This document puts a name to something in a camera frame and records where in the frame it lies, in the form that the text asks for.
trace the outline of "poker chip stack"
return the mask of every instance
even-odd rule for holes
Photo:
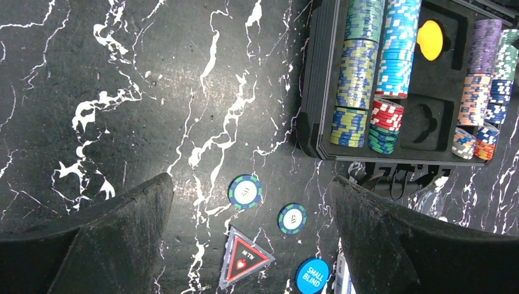
[[[343,49],[335,106],[369,109],[378,44],[346,40]]]
[[[459,126],[483,125],[501,26],[501,20],[479,20],[474,24],[467,76],[458,113]]]
[[[488,123],[502,124],[506,118],[519,56],[519,50],[512,45],[517,39],[519,39],[519,30],[505,29],[501,31],[494,80],[492,80],[490,100],[485,114],[485,121]]]
[[[499,130],[495,126],[485,122],[485,124],[480,126],[477,130],[474,155],[484,160],[492,159],[498,137]]]
[[[421,0],[389,0],[375,97],[405,99],[413,67]]]
[[[476,138],[466,130],[456,127],[452,142],[452,153],[463,159],[472,159],[476,148]]]
[[[368,135],[370,149],[381,154],[395,151],[403,114],[403,106],[375,97]]]
[[[458,126],[479,126],[485,120],[492,74],[472,73],[465,77]]]
[[[336,107],[330,143],[347,147],[363,147],[367,117],[367,110]]]
[[[350,0],[330,142],[363,147],[375,77],[383,0]]]
[[[385,0],[352,0],[348,5],[345,40],[365,39],[378,43]]]
[[[467,74],[493,74],[501,26],[501,20],[478,20],[474,23]]]

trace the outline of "heart symbol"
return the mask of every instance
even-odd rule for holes
[[[238,260],[238,262],[236,262],[236,269],[237,270],[241,270],[242,268],[244,268],[247,264],[245,263],[245,260],[244,259],[240,259]]]

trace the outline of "black marble table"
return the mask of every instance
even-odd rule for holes
[[[313,4],[306,0],[22,0],[0,11],[0,232],[117,197],[167,172],[170,222],[150,293],[297,293],[301,262],[334,267],[339,236],[327,192],[361,163],[297,149],[294,123]],[[519,120],[514,102],[496,158],[457,168],[436,217],[518,234]],[[256,175],[264,197],[238,211],[226,189]],[[307,225],[276,217],[298,202]],[[275,256],[217,290],[228,226]],[[331,283],[323,293],[330,293]]]

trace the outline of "red triangle marker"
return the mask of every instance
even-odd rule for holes
[[[225,289],[275,260],[240,231],[231,227],[226,244],[220,288]]]

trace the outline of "poker chip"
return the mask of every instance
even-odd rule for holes
[[[363,147],[367,117],[368,112],[365,110],[336,107],[330,143],[353,148]]]
[[[277,225],[279,229],[288,235],[298,233],[307,222],[306,209],[297,203],[287,204],[278,214]]]
[[[375,98],[368,132],[368,147],[381,154],[394,152],[404,108],[392,101]]]
[[[252,175],[238,176],[229,186],[230,202],[238,209],[249,209],[261,201],[261,182]]]
[[[463,159],[472,159],[476,147],[476,138],[466,130],[457,127],[452,142],[452,153]]]
[[[378,111],[387,112],[387,113],[397,113],[402,114],[404,112],[404,107],[400,104],[396,104],[395,102],[382,99],[382,98],[374,98],[373,99],[373,108]]]
[[[481,126],[490,97],[492,74],[472,73],[465,76],[458,126]]]
[[[420,5],[420,0],[387,3],[375,97],[384,95],[391,99],[407,98],[418,35]]]
[[[474,23],[467,73],[493,74],[501,26],[501,20],[479,20]]]
[[[380,99],[404,99],[407,98],[407,94],[392,91],[375,91],[375,97]]]
[[[488,122],[478,127],[474,155],[483,160],[491,160],[494,156],[498,137],[499,129]]]
[[[344,41],[335,106],[369,108],[377,54],[372,40]]]
[[[370,133],[370,136],[374,136],[375,138],[378,138],[378,139],[380,139],[382,141],[385,141],[385,142],[397,141],[397,137],[396,136],[385,134],[383,132],[378,132],[377,130],[375,130],[372,127],[370,127],[369,133]]]
[[[329,273],[326,262],[318,258],[308,259],[297,269],[297,289],[302,294],[318,293],[326,286]]]
[[[502,124],[506,119],[508,105],[489,103],[485,111],[485,121],[488,123]]]
[[[519,50],[513,43],[519,39],[519,30],[504,29],[499,36],[498,49],[495,56],[494,81],[492,86],[512,86]]]
[[[508,104],[512,97],[512,80],[492,80],[489,103]]]
[[[384,5],[385,1],[350,1],[344,39],[365,39],[378,42],[383,23]]]

